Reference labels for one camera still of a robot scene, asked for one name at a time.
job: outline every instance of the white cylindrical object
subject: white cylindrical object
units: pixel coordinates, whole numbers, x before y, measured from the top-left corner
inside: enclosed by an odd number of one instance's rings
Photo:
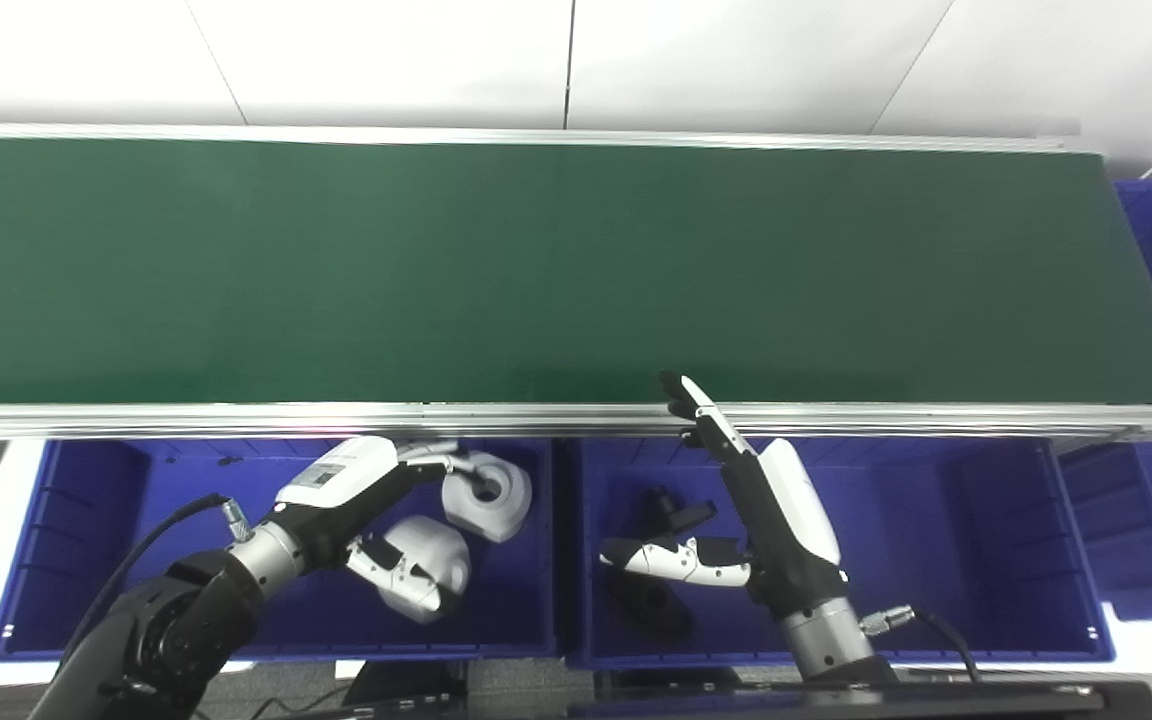
[[[465,585],[470,583],[470,547],[467,546],[465,538],[453,528],[424,515],[412,515],[389,528],[389,532],[385,533],[385,541],[403,553],[408,568],[419,564],[434,583],[457,596],[465,593]],[[397,593],[379,589],[380,600],[385,605],[402,612],[417,623],[424,626],[442,617],[442,612],[426,611]]]
[[[490,541],[507,541],[518,532],[531,509],[531,479],[522,468],[486,452],[471,452],[468,461],[498,491],[497,497],[480,500],[464,475],[449,473],[444,478],[447,521]]]

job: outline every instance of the black object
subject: black object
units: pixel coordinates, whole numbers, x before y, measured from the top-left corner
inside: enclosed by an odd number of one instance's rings
[[[31,720],[184,720],[256,632],[260,584],[222,550],[174,562],[114,601],[60,666]]]
[[[669,583],[650,575],[612,570],[608,584],[617,605],[645,634],[662,641],[691,637],[695,630],[691,611],[679,600]]]
[[[141,541],[136,543],[136,547],[132,547],[131,552],[127,553],[122,562],[119,562],[118,568],[109,575],[109,578],[105,581],[101,585],[100,592],[96,593],[96,598],[92,598],[91,605],[88,605],[88,611],[83,612],[82,620],[78,621],[77,628],[74,628],[74,635],[70,635],[69,643],[65,644],[65,652],[60,653],[60,666],[65,666],[65,661],[69,660],[73,655],[74,649],[78,646],[83,637],[88,635],[88,628],[91,628],[92,621],[96,620],[96,615],[100,611],[105,609],[106,602],[109,601],[109,597],[114,594],[114,589],[119,588],[123,583],[123,577],[127,577],[127,571],[132,569],[137,560],[141,560],[142,555],[145,555],[145,551],[151,544],[154,544],[156,539],[159,539],[162,533],[168,532],[173,525],[180,523],[180,521],[185,518],[191,518],[191,516],[197,515],[198,511],[204,511],[210,509],[210,507],[220,507],[225,501],[229,500],[228,497],[220,497],[217,493],[211,493],[211,495],[205,495],[198,498],[192,502],[187,502],[180,506],[168,518],[161,521],[157,524],[154,529],[150,530],[145,537],[141,538]],[[60,674],[60,667],[56,669],[56,674]]]
[[[408,465],[401,462],[366,492],[361,492],[339,507],[311,507],[285,503],[270,511],[262,523],[279,524],[301,546],[305,573],[321,568],[340,568],[349,559],[348,544],[381,511],[402,500],[416,484],[444,478],[444,465]]]
[[[535,691],[515,694],[511,717],[620,720],[1152,720],[1152,692],[1146,683],[900,683],[728,685],[726,675],[672,673],[599,683],[594,702],[571,705],[555,694],[553,702]],[[347,706],[308,712],[283,720],[347,720],[354,717],[439,717],[442,720],[492,720],[495,708],[473,703],[422,711],[422,703],[401,706],[376,703],[369,710]]]
[[[980,670],[977,665],[975,665],[975,659],[972,657],[972,649],[968,646],[968,641],[963,637],[963,634],[957,632],[947,620],[942,619],[940,615],[934,614],[934,612],[929,612],[920,609],[920,607],[915,607],[914,617],[922,620],[923,623],[931,626],[933,630],[941,634],[941,637],[946,642],[950,643],[950,646],[957,651],[961,659],[963,659],[963,665],[967,667],[968,676],[972,679],[973,683],[980,682]]]
[[[675,538],[718,515],[713,502],[704,501],[680,509],[679,503],[664,486],[650,488],[645,493],[649,510],[649,532]]]
[[[367,705],[406,697],[465,697],[465,662],[367,662],[349,684],[340,705]]]
[[[669,495],[669,491],[664,486],[649,488],[643,495],[643,507],[646,515],[644,528],[649,536],[645,541],[669,550],[677,550],[680,533],[718,515],[714,503],[708,500],[680,509],[675,498]],[[732,538],[717,538],[708,545],[708,551],[722,555],[727,551],[727,539]],[[735,550],[735,546],[736,541],[732,539],[732,550]],[[662,641],[681,641],[690,637],[695,630],[691,611],[673,592],[669,583],[649,575],[622,570],[641,547],[643,543],[632,539],[604,539],[599,552],[614,568],[608,573],[612,597],[616,598],[621,609],[652,637]]]
[[[346,689],[347,688],[340,687],[340,688],[333,689],[333,691],[329,691],[329,692],[326,692],[326,694],[320,694],[319,697],[316,697],[306,706],[303,706],[303,707],[293,707],[293,706],[287,705],[287,703],[283,702],[283,698],[271,697],[268,700],[265,700],[265,702],[260,703],[260,706],[256,708],[256,712],[252,712],[252,714],[250,717],[250,720],[257,720],[257,719],[259,719],[260,715],[265,715],[265,711],[266,710],[270,710],[270,707],[274,707],[274,706],[278,706],[279,710],[282,710],[283,712],[289,712],[289,714],[293,714],[293,715],[298,714],[298,712],[308,712],[308,711],[314,710],[314,707],[317,707],[317,706],[323,705],[325,702],[332,700],[333,697],[335,697],[339,694],[346,691]]]

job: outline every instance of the black plastic part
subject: black plastic part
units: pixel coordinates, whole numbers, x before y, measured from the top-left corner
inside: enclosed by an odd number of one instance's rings
[[[708,450],[708,455],[713,455],[714,460],[732,462],[740,457],[740,447],[732,445],[732,439],[727,437],[727,433],[718,426],[717,420],[713,418],[704,416],[704,418],[696,419],[696,433],[700,434],[700,441],[704,442],[705,450]]]
[[[690,447],[691,450],[699,450],[700,447],[705,447],[705,441],[700,439],[700,433],[694,429],[679,433],[679,439],[682,441],[682,446]]]
[[[736,538],[696,538],[696,560],[712,568],[749,562]]]
[[[365,541],[358,543],[358,546],[362,547],[362,552],[365,552],[372,562],[376,562],[376,564],[379,564],[385,570],[397,568],[397,562],[403,559],[403,551],[394,547],[385,538],[371,537],[365,539]]]
[[[349,684],[340,705],[365,705],[404,697],[465,697],[463,664],[434,661],[367,662]]]
[[[752,452],[742,452],[721,470],[723,485],[756,544],[750,566],[751,597],[767,605],[772,619],[781,621],[838,597],[847,585],[838,567],[809,552],[790,528],[767,475]]]
[[[260,585],[228,552],[175,562],[120,596],[60,666],[31,720],[184,720],[256,632]]]
[[[381,511],[388,510],[420,483],[444,478],[442,465],[408,465],[399,462],[366,491],[338,507],[285,503],[281,511],[270,511],[262,523],[275,523],[300,543],[305,570],[339,568],[349,559],[347,544]]]
[[[635,573],[608,573],[608,588],[617,606],[649,637],[682,641],[695,629],[691,611],[664,579]]]
[[[675,538],[718,515],[717,507],[708,500],[680,509],[665,486],[649,488],[643,500],[650,536]]]
[[[682,387],[682,374],[673,372],[673,370],[660,370],[657,379],[660,381],[660,388],[672,400],[669,402],[669,414],[684,420],[695,420],[696,401],[687,393],[687,388]]]
[[[613,568],[626,568],[630,559],[643,550],[643,541],[635,541],[627,538],[607,538],[598,546],[599,555],[602,555]]]
[[[863,660],[831,667],[831,669],[805,679],[808,683],[895,683],[896,672],[886,657],[870,655]]]

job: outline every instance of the silver metal joint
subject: silver metal joint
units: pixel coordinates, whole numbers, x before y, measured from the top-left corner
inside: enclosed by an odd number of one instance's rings
[[[862,617],[861,632],[864,632],[867,638],[873,638],[877,635],[890,632],[911,620],[914,620],[914,607],[897,605],[888,607],[886,611],[870,612],[869,615]]]
[[[780,626],[804,680],[874,654],[869,638],[861,632],[856,611],[844,597],[797,612],[781,620]]]
[[[229,555],[252,574],[252,578],[260,584],[262,596],[266,598],[305,570],[305,559],[298,544],[275,523],[256,525],[251,539],[234,544],[229,547]]]
[[[220,506],[220,511],[225,514],[225,521],[229,523],[229,533],[234,536],[234,541],[250,541],[252,536],[252,528],[247,523],[247,515],[243,514],[242,506],[238,505],[237,500],[229,498]]]

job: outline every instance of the robotic hand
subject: robotic hand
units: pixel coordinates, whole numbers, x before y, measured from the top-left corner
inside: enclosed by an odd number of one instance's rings
[[[380,437],[351,438],[282,487],[256,528],[229,507],[236,541],[179,560],[119,597],[61,660],[29,717],[187,719],[229,655],[251,639],[265,601],[313,570],[348,566],[422,609],[447,611],[456,601],[448,588],[382,539],[358,536],[417,484],[447,473],[484,482],[455,450],[456,444],[399,448]]]
[[[745,585],[772,619],[809,682],[890,682],[847,600],[847,578],[829,518],[794,446],[778,439],[761,455],[714,401],[677,373],[661,373],[669,411],[695,427],[682,434],[718,462],[728,495],[749,533],[749,552],[733,538],[609,538],[600,560],[631,573],[707,585]]]

